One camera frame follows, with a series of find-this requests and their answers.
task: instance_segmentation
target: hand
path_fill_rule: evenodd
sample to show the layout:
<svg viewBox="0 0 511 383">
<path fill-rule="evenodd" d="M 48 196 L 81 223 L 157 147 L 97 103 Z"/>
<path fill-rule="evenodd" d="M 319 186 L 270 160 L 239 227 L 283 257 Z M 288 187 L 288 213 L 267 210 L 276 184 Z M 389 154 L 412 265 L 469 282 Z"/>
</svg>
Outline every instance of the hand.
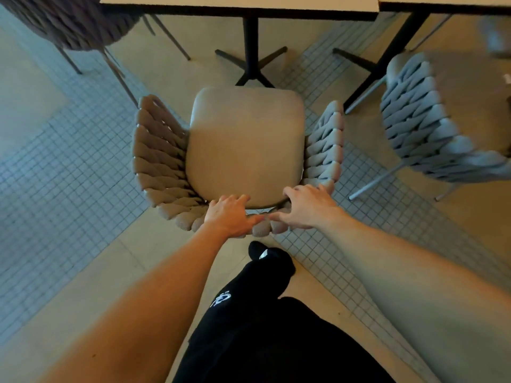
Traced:
<svg viewBox="0 0 511 383">
<path fill-rule="evenodd" d="M 280 220 L 298 228 L 318 228 L 333 212 L 343 212 L 321 184 L 318 188 L 310 184 L 286 187 L 284 194 L 291 200 L 291 212 L 270 213 L 270 220 Z"/>
<path fill-rule="evenodd" d="M 264 215 L 247 217 L 245 206 L 249 200 L 249 195 L 241 195 L 239 199 L 231 195 L 229 197 L 221 196 L 218 201 L 211 201 L 204 218 L 204 225 L 218 229 L 226 239 L 246 235 L 253 226 L 265 218 Z"/>
</svg>

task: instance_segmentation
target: black table leg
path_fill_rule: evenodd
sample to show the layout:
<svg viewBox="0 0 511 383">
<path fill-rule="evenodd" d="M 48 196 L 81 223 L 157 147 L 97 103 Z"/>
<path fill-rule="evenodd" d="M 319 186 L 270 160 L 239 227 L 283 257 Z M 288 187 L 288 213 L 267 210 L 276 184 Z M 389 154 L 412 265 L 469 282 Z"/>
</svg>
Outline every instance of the black table leg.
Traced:
<svg viewBox="0 0 511 383">
<path fill-rule="evenodd" d="M 359 96 L 363 94 L 365 90 L 371 86 L 371 84 L 373 84 L 373 82 L 381 79 L 387 74 L 387 66 L 392 58 L 405 50 L 406 45 L 417 33 L 424 21 L 429 17 L 429 14 L 429 12 L 413 12 L 408 17 L 408 19 L 406 19 L 405 23 L 399 29 L 399 32 L 390 42 L 387 49 L 376 64 L 337 48 L 333 50 L 333 53 L 342 55 L 358 64 L 359 66 L 371 71 L 371 74 L 367 77 L 367 79 L 362 82 L 362 84 L 355 90 L 355 92 L 346 100 L 346 102 L 344 102 L 345 111 L 352 105 L 353 102 L 355 102 Z"/>
<path fill-rule="evenodd" d="M 243 18 L 243 33 L 245 37 L 245 61 L 219 49 L 215 53 L 245 70 L 236 86 L 244 86 L 249 80 L 257 79 L 265 87 L 274 87 L 261 73 L 261 69 L 278 56 L 287 52 L 287 47 L 282 47 L 259 61 L 259 20 L 257 17 Z"/>
</svg>

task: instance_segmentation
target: left hand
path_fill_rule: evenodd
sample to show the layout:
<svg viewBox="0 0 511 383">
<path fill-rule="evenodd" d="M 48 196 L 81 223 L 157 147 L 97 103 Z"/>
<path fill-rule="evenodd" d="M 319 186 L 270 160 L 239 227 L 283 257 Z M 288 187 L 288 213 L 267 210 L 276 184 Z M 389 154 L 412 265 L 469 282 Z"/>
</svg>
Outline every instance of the left hand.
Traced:
<svg viewBox="0 0 511 383">
<path fill-rule="evenodd" d="M 221 196 L 209 204 L 208 212 L 204 219 L 205 226 L 211 226 L 225 234 L 226 238 L 237 238 L 246 235 L 252 227 L 262 222 L 264 215 L 247 216 L 245 206 L 250 200 L 249 195 L 241 195 L 239 199 L 231 195 Z"/>
</svg>

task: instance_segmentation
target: right hand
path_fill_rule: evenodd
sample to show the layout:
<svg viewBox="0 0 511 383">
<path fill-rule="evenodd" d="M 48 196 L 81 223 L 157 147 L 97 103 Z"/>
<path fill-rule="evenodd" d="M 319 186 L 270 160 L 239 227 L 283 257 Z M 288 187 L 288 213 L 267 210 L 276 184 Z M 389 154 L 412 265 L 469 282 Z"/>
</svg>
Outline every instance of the right hand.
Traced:
<svg viewBox="0 0 511 383">
<path fill-rule="evenodd" d="M 318 228 L 330 214 L 343 212 L 321 184 L 318 188 L 310 184 L 286 187 L 284 194 L 291 200 L 291 212 L 270 213 L 270 220 L 280 220 L 297 228 Z"/>
</svg>

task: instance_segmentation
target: white table top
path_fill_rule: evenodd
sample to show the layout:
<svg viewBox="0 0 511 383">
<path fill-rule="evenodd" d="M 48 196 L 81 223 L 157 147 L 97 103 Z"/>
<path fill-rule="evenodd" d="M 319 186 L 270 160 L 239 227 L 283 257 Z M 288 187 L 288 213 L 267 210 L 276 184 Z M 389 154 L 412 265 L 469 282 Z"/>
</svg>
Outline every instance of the white table top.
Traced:
<svg viewBox="0 0 511 383">
<path fill-rule="evenodd" d="M 425 4 L 452 4 L 477 6 L 511 6 L 511 0 L 380 0 L 380 2 L 408 2 Z"/>
<path fill-rule="evenodd" d="M 378 0 L 101 0 L 105 4 L 213 6 L 316 11 L 379 12 Z"/>
</svg>

